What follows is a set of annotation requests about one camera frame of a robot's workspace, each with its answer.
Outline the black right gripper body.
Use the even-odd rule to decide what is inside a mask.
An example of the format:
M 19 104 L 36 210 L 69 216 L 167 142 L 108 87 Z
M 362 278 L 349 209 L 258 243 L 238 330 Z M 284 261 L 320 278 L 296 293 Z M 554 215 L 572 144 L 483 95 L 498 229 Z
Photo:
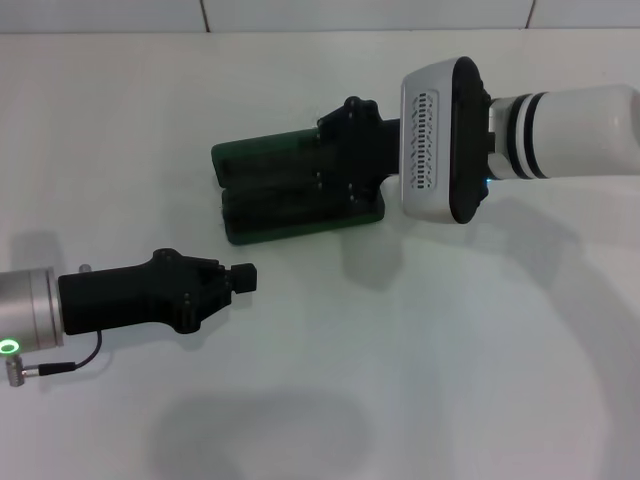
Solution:
M 400 120 L 384 120 L 373 100 L 349 97 L 329 115 L 338 177 L 352 201 L 375 202 L 382 182 L 399 173 Z

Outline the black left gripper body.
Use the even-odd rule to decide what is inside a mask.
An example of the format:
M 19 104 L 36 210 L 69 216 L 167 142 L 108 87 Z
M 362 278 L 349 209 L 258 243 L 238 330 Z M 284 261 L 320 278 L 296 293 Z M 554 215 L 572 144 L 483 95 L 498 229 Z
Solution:
M 173 249 L 145 263 L 58 278 L 64 332 L 84 334 L 161 323 L 179 334 L 200 329 L 195 264 Z

